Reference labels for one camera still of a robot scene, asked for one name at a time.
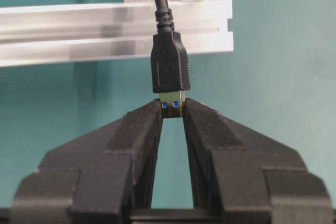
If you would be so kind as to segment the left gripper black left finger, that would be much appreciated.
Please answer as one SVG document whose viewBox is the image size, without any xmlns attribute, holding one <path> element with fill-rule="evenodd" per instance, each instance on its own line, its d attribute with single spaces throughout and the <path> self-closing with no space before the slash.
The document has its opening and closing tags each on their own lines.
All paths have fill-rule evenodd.
<svg viewBox="0 0 336 224">
<path fill-rule="evenodd" d="M 150 208 L 160 134 L 154 100 L 49 150 L 19 184 L 11 223 L 121 223 L 125 208 Z"/>
</svg>

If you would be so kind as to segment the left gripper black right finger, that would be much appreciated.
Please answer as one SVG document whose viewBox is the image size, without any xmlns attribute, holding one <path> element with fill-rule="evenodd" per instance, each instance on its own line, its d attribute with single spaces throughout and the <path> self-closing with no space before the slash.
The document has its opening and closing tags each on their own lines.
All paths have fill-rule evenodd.
<svg viewBox="0 0 336 224">
<path fill-rule="evenodd" d="M 195 207 L 222 223 L 330 223 L 331 200 L 299 153 L 187 99 L 183 117 Z"/>
</svg>

